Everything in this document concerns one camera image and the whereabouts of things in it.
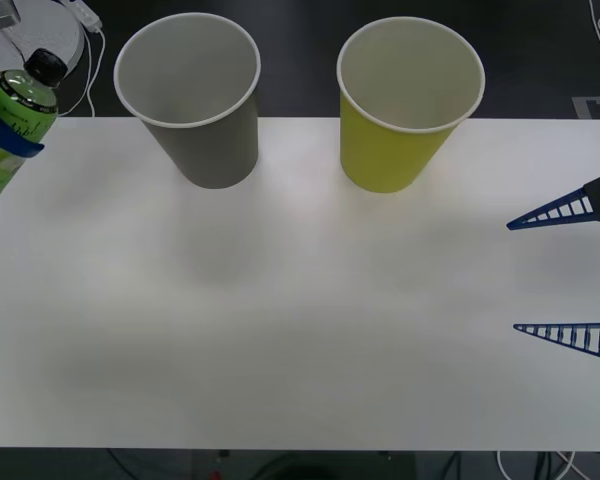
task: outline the gray paper cup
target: gray paper cup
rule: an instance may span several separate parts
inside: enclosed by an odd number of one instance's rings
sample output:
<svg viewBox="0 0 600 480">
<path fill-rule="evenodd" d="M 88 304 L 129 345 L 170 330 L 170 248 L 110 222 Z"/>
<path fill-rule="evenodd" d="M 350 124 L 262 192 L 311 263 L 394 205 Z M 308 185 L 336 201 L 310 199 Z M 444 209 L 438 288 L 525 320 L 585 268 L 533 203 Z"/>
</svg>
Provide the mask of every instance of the gray paper cup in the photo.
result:
<svg viewBox="0 0 600 480">
<path fill-rule="evenodd" d="M 230 187 L 255 167 L 260 53 L 238 24 L 206 13 L 160 19 L 129 39 L 113 76 L 122 104 L 191 182 Z"/>
</svg>

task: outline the plastic bottle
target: plastic bottle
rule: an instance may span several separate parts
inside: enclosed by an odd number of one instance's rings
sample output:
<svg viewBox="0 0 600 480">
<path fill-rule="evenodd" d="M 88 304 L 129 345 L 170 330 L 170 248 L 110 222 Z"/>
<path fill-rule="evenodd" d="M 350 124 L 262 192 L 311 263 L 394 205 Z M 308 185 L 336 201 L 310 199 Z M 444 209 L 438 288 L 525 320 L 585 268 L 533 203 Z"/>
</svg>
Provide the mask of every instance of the plastic bottle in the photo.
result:
<svg viewBox="0 0 600 480">
<path fill-rule="evenodd" d="M 58 115 L 53 88 L 66 73 L 64 62 L 43 48 L 33 52 L 24 70 L 0 72 L 0 120 L 25 139 L 40 142 Z M 0 148 L 0 192 L 24 160 Z"/>
</svg>

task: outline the paper cup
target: paper cup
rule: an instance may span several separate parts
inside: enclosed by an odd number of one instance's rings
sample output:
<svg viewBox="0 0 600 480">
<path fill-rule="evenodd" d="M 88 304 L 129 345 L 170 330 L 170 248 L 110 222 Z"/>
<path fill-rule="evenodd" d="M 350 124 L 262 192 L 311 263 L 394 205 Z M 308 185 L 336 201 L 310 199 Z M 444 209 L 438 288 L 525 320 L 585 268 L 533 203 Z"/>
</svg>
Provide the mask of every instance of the paper cup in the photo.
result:
<svg viewBox="0 0 600 480">
<path fill-rule="evenodd" d="M 259 77 L 251 36 L 206 13 L 147 25 L 125 44 L 114 68 L 122 104 L 184 176 L 205 188 L 230 187 L 256 164 Z"/>
<path fill-rule="evenodd" d="M 378 20 L 338 58 L 340 160 L 372 192 L 396 192 L 418 176 L 482 100 L 485 74 L 469 43 L 439 23 Z"/>
</svg>

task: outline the floor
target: floor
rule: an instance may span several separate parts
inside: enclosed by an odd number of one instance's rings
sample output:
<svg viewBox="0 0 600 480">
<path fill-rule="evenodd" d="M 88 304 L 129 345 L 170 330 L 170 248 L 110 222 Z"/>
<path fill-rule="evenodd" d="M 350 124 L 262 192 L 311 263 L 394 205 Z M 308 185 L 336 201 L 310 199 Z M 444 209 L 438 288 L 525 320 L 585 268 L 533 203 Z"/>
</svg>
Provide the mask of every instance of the floor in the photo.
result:
<svg viewBox="0 0 600 480">
<path fill-rule="evenodd" d="M 593 0 L 600 16 L 600 0 Z M 588 0 L 88 0 L 107 38 L 93 87 L 97 116 L 126 116 L 113 88 L 115 59 L 131 35 L 158 18 L 199 11 L 251 33 L 262 56 L 265 117 L 337 117 L 336 59 L 346 39 L 383 17 L 443 23 L 481 56 L 487 75 L 480 118 L 576 118 L 572 97 L 600 96 L 600 45 Z M 101 41 L 92 35 L 95 52 Z M 87 60 L 59 89 L 60 110 L 80 97 Z M 88 116 L 86 102 L 74 111 Z"/>
<path fill-rule="evenodd" d="M 228 458 L 218 464 L 216 462 L 217 452 L 211 451 L 116 450 L 119 460 L 138 480 L 207 480 L 211 478 L 211 472 L 216 469 L 222 473 L 223 480 L 249 480 L 262 465 L 282 454 L 283 452 L 272 451 L 232 451 Z M 342 467 L 339 471 L 343 473 L 338 478 L 347 480 L 368 478 L 410 480 L 413 478 L 408 473 L 408 469 L 402 469 L 400 465 L 400 462 L 408 465 L 404 460 L 410 454 L 392 453 L 391 460 L 386 455 L 377 452 L 322 455 L 331 458 L 335 455 L 339 459 Z M 450 452 L 415 453 L 415 478 L 417 480 L 442 480 L 442 469 L 450 455 Z M 507 473 L 513 480 L 531 480 L 533 478 L 535 453 L 505 453 L 502 459 Z M 554 471 L 560 464 L 558 457 L 554 455 Z M 575 464 L 591 480 L 600 480 L 600 454 L 578 453 Z M 365 471 L 360 468 L 361 465 L 367 465 L 367 468 L 370 469 L 368 471 L 373 473 L 360 473 Z M 455 468 L 451 469 L 446 478 L 447 480 L 457 480 Z M 462 454 L 461 478 L 496 480 L 503 477 L 492 452 L 465 452 Z M 564 480 L 578 478 L 580 477 L 570 472 L 564 477 Z M 104 449 L 0 449 L 0 480 L 38 479 L 132 480 L 132 477 L 118 467 Z"/>
</svg>

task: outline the bottle cap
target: bottle cap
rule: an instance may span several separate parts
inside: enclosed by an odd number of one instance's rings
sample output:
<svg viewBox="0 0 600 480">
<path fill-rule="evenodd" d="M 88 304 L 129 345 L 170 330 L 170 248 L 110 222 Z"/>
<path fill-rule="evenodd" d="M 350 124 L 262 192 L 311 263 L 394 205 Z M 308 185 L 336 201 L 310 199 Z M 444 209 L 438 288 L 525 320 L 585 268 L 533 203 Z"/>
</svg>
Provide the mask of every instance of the bottle cap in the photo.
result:
<svg viewBox="0 0 600 480">
<path fill-rule="evenodd" d="M 40 83 L 49 87 L 57 87 L 67 74 L 67 66 L 58 58 L 44 48 L 38 48 L 24 63 L 24 69 L 29 75 Z"/>
</svg>

